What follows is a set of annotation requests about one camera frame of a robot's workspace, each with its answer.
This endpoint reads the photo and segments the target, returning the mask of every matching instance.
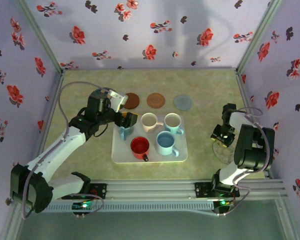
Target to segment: light blue mug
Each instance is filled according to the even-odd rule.
[[[163,156],[174,154],[179,156],[179,150],[175,147],[175,137],[169,131],[162,131],[156,136],[156,151]]]
[[[184,134],[185,130],[180,126],[181,117],[176,113],[169,113],[164,117],[164,128],[172,134]]]
[[[121,126],[119,129],[120,129],[120,138],[124,141],[127,139],[127,136],[133,133],[133,126],[127,128]]]

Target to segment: dark brown coaster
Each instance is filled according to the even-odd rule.
[[[152,93],[146,99],[146,103],[153,109],[159,109],[166,103],[166,99],[160,93]]]
[[[139,96],[135,93],[129,92],[126,94],[128,96],[128,100],[125,102],[125,109],[135,109],[138,107],[140,103]]]

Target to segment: red mug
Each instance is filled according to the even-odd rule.
[[[143,136],[135,137],[130,144],[133,156],[148,162],[149,141]]]

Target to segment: floral wallpaper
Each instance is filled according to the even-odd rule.
[[[269,4],[269,0],[25,2],[60,67],[121,70],[235,68]],[[263,59],[267,45],[260,51]]]
[[[241,78],[251,106],[264,112],[259,122],[275,130],[272,170],[300,234],[300,0],[281,4]]]
[[[9,0],[0,1],[0,10],[3,9],[0,11],[0,234],[12,202],[11,170],[17,163],[25,165],[33,159],[45,126],[43,120],[49,109],[51,89],[58,79],[24,14]]]

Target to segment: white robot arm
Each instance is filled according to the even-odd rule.
[[[109,88],[106,89],[107,91],[104,92],[100,89],[95,90],[89,96],[87,107],[79,111],[77,116],[69,122],[68,129],[48,149],[26,166],[17,164],[12,169],[11,199],[22,203],[26,179],[29,175],[31,176],[26,206],[36,213],[42,212],[51,201],[56,199],[70,194],[88,193],[86,191],[89,188],[90,179],[81,173],[73,172],[68,177],[56,180],[51,180],[51,178],[71,153],[95,135],[99,126],[108,126],[108,123],[114,122],[119,127],[128,128],[137,122],[137,115],[128,112],[126,116],[123,116],[119,112],[128,96]]]
[[[237,184],[238,181],[265,165],[267,151],[261,131],[248,120],[246,112],[237,111],[235,104],[228,103],[223,107],[222,120],[222,126],[215,127],[211,138],[221,141],[224,147],[232,144],[235,135],[238,135],[238,141],[234,151],[234,161],[213,175],[212,189],[220,193],[231,193],[234,183]],[[269,161],[265,168],[268,170],[273,160],[275,131],[272,128],[261,128],[269,145]],[[234,182],[235,177],[240,174],[242,176]]]

